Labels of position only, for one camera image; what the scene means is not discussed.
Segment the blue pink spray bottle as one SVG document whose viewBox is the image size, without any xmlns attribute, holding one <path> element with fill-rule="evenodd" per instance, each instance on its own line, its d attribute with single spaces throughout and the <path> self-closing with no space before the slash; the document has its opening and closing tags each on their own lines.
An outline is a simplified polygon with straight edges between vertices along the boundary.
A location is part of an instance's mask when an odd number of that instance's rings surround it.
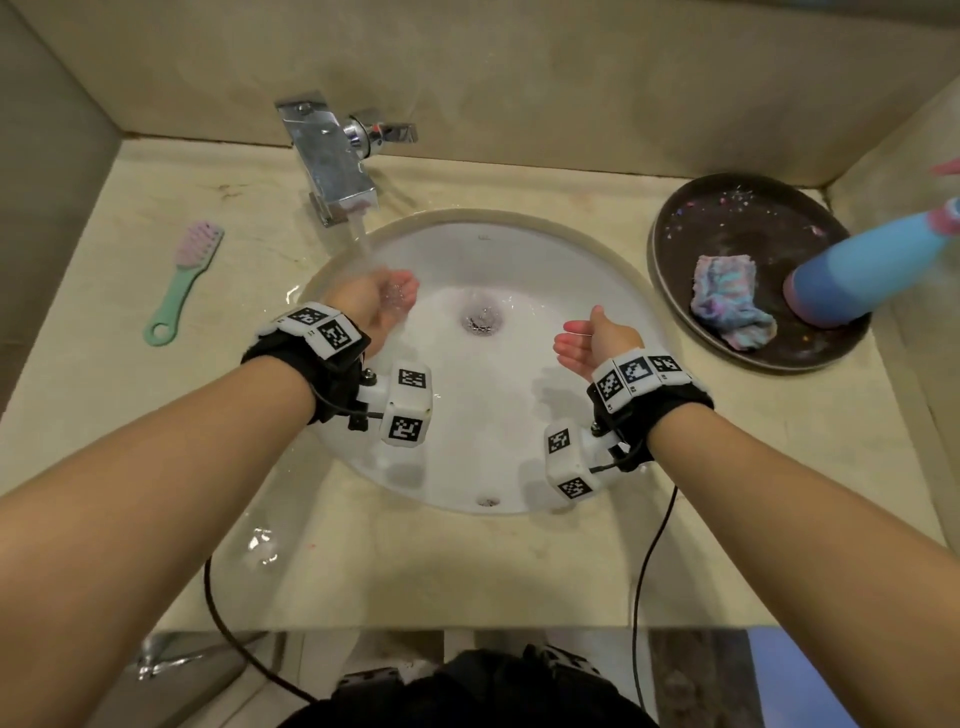
<svg viewBox="0 0 960 728">
<path fill-rule="evenodd" d="M 959 238 L 956 197 L 830 246 L 789 273 L 782 293 L 806 324 L 822 330 L 846 326 L 915 285 Z"/>
</svg>

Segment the person's right hand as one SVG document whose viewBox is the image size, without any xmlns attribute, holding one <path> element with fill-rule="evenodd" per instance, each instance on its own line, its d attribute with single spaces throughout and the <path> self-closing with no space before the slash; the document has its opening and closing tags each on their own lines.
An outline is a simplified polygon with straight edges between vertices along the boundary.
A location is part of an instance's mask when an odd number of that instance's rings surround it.
<svg viewBox="0 0 960 728">
<path fill-rule="evenodd" d="M 554 338 L 553 351 L 558 363 L 588 383 L 596 368 L 608 359 L 633 349 L 644 349 L 641 334 L 629 325 L 612 322 L 608 330 L 592 330 L 586 320 L 566 321 Z"/>
</svg>

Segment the chrome sink faucet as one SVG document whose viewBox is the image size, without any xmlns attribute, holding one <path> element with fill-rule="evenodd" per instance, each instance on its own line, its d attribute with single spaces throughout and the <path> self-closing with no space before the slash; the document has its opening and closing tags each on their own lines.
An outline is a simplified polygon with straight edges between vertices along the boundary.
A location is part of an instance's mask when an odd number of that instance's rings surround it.
<svg viewBox="0 0 960 728">
<path fill-rule="evenodd" d="M 365 161 L 388 144 L 419 140 L 412 122 L 389 122 L 369 107 L 338 118 L 325 97 L 309 91 L 274 102 L 306 174 L 310 199 L 324 227 L 378 208 L 376 185 Z"/>
</svg>

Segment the dark round tray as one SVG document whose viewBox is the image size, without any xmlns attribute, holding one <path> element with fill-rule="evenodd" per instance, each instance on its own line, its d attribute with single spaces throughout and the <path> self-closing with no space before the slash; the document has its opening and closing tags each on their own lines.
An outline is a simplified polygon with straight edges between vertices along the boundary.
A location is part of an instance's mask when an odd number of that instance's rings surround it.
<svg viewBox="0 0 960 728">
<path fill-rule="evenodd" d="M 870 331 L 871 315 L 830 330 L 808 325 L 788 307 L 787 275 L 850 233 L 821 200 L 777 179 L 746 173 L 702 176 L 663 204 L 647 243 L 651 280 L 674 317 L 715 355 L 750 370 L 799 375 L 846 358 Z M 754 301 L 777 323 L 773 341 L 738 352 L 690 310 L 702 256 L 747 255 L 756 265 Z"/>
</svg>

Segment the person's black clothing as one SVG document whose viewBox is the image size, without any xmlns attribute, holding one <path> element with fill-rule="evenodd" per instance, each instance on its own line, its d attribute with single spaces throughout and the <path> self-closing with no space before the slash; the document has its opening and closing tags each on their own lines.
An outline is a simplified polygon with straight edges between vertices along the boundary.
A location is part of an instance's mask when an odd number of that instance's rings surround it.
<svg viewBox="0 0 960 728">
<path fill-rule="evenodd" d="M 476 648 L 404 682 L 395 667 L 344 675 L 276 728 L 660 728 L 584 657 L 551 644 Z"/>
</svg>

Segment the white round sink basin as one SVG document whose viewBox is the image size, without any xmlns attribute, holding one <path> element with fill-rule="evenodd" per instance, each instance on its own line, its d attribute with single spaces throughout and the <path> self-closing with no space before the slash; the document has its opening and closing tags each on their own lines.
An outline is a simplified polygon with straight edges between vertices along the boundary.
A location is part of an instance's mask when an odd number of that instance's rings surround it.
<svg viewBox="0 0 960 728">
<path fill-rule="evenodd" d="M 588 429 L 587 383 L 559 365 L 553 339 L 566 321 L 601 305 L 636 328 L 648 346 L 675 348 L 652 284 L 620 255 L 579 230 L 497 210 L 416 214 L 367 234 L 368 255 L 343 251 L 305 285 L 316 301 L 331 284 L 378 267 L 419 280 L 414 308 L 373 360 L 387 374 L 397 359 L 432 372 L 433 414 L 425 443 L 390 446 L 342 418 L 314 425 L 315 437 L 358 475 L 448 511 L 522 514 L 571 502 L 547 483 L 544 434 L 560 418 Z M 496 303 L 492 336 L 464 330 L 462 311 Z"/>
</svg>

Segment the chrome bar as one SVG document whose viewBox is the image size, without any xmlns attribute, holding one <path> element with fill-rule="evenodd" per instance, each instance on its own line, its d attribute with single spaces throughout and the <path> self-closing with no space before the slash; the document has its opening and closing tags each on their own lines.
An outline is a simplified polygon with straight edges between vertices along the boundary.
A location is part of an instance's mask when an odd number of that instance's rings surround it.
<svg viewBox="0 0 960 728">
<path fill-rule="evenodd" d="M 135 660 L 140 682 L 223 654 L 240 655 L 236 647 L 218 632 L 157 632 L 145 637 Z"/>
</svg>

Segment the person's right forearm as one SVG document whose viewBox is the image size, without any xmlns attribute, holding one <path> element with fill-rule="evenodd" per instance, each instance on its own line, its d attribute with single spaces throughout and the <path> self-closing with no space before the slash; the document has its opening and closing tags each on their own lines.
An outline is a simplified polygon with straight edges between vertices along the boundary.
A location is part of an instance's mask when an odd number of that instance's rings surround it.
<svg viewBox="0 0 960 728">
<path fill-rule="evenodd" d="M 861 728 L 960 728 L 960 557 L 700 404 L 647 441 Z"/>
</svg>

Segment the person's left hand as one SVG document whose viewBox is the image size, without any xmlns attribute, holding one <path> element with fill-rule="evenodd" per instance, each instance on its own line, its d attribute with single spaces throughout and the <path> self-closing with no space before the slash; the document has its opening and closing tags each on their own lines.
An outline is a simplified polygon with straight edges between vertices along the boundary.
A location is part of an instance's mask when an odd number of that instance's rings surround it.
<svg viewBox="0 0 960 728">
<path fill-rule="evenodd" d="M 366 358 L 375 358 L 412 309 L 379 309 L 378 269 L 338 281 L 321 302 L 341 311 L 370 339 Z"/>
</svg>

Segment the pastel multicoloured cloth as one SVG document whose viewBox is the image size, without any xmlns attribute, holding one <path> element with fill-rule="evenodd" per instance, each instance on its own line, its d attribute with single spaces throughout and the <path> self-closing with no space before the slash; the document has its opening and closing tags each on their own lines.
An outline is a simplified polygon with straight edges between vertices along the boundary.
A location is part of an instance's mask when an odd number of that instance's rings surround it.
<svg viewBox="0 0 960 728">
<path fill-rule="evenodd" d="M 757 264 L 750 255 L 700 255 L 693 273 L 690 311 L 732 350 L 759 350 L 777 336 L 778 324 L 757 307 L 756 286 Z"/>
</svg>

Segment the person's left forearm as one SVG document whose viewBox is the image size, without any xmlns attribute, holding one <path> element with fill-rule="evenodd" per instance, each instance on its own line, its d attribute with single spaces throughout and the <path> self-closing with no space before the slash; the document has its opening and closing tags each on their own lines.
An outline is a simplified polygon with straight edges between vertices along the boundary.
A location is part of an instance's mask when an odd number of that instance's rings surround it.
<svg viewBox="0 0 960 728">
<path fill-rule="evenodd" d="M 0 728 L 87 721 L 314 411 L 259 357 L 0 498 Z"/>
</svg>

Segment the metal sink drain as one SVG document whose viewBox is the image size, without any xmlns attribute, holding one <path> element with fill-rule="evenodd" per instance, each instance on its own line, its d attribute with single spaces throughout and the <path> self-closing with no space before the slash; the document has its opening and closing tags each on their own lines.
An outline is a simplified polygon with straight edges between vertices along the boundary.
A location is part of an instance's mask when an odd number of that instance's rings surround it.
<svg viewBox="0 0 960 728">
<path fill-rule="evenodd" d="M 462 310 L 463 329 L 475 336 L 493 336 L 503 326 L 503 316 L 495 302 L 480 301 L 467 305 Z"/>
</svg>

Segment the green pink cleaning brush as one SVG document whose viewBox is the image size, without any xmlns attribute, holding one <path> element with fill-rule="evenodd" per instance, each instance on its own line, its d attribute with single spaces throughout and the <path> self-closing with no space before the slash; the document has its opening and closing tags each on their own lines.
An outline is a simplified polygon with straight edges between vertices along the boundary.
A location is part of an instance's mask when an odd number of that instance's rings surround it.
<svg viewBox="0 0 960 728">
<path fill-rule="evenodd" d="M 142 337 L 151 347 L 171 343 L 178 334 L 182 311 L 196 279 L 210 267 L 225 231 L 201 221 L 188 227 L 174 255 L 174 274 L 164 297 L 145 326 Z"/>
</svg>

